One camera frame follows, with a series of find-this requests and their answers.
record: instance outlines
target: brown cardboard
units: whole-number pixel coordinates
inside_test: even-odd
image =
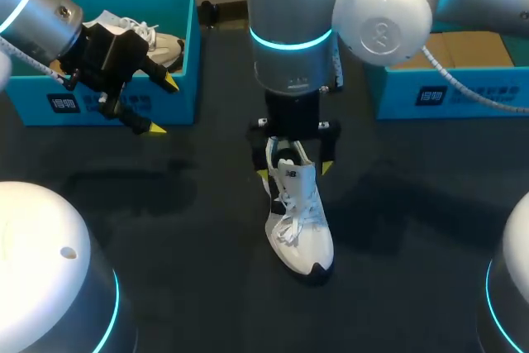
[[[439,61],[441,65],[445,68],[453,68],[454,62],[450,57],[448,48],[446,47],[443,35],[441,33],[432,33],[427,42],[427,49],[436,57],[436,60]],[[433,69],[430,64],[430,61],[422,53],[418,51],[413,58],[403,62],[401,64],[396,64],[390,69]]]
[[[512,67],[500,35],[492,32],[447,32],[444,42],[456,68]]]

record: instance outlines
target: cardboard box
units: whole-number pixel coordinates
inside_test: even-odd
[[[433,33],[430,35],[427,42],[427,48],[443,66],[446,68],[454,67],[454,61],[448,52],[448,47],[446,46],[441,33]],[[401,64],[396,64],[390,67],[390,69],[433,69],[433,66],[431,66],[430,61],[428,61],[422,51],[419,51],[410,60]]]
[[[160,25],[159,31],[185,38],[182,71],[172,74],[180,88],[169,94],[136,74],[121,100],[136,112],[161,125],[189,125],[194,122],[200,60],[200,26],[195,0],[73,0],[91,21],[103,10],[122,17]],[[98,112],[99,94],[83,84],[66,91],[52,78],[40,75],[20,62],[13,63],[7,95],[26,126],[114,126]]]
[[[512,67],[511,57],[496,33],[447,32],[442,35],[456,68]]]
[[[447,70],[462,84],[496,102],[529,107],[529,68],[514,66],[516,62],[511,60],[501,36],[490,32],[447,32],[441,35],[442,40],[439,36],[435,38],[430,39],[427,47],[436,52],[434,56],[443,66],[448,65]],[[441,42],[448,54],[442,54]],[[468,99],[435,69],[423,67],[420,57],[405,64],[397,68],[365,65],[376,117],[380,120],[526,116]]]

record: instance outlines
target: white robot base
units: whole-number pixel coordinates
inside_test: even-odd
[[[58,194],[0,183],[0,280],[2,353],[135,352],[118,278]]]
[[[484,353],[529,351],[529,194],[514,208],[487,269],[477,330]]]

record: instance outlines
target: box label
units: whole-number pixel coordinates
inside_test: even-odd
[[[518,93],[520,93],[518,86],[472,87],[469,89],[497,103],[512,103],[517,99]],[[467,98],[459,90],[455,90],[450,97],[450,103],[463,104],[476,102],[473,99]]]
[[[55,113],[81,113],[73,94],[48,94],[48,101]]]
[[[148,95],[121,95],[119,100],[123,105],[127,105],[134,112],[150,112],[152,110],[152,101]],[[83,96],[84,107],[87,112],[99,112],[99,96]]]
[[[445,99],[446,86],[424,86],[419,91],[416,107],[441,105]]]

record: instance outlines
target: shoe tongue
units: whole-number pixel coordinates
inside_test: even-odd
[[[314,191],[316,168],[314,165],[294,165],[291,160],[279,160],[281,183],[292,198],[308,198]]]

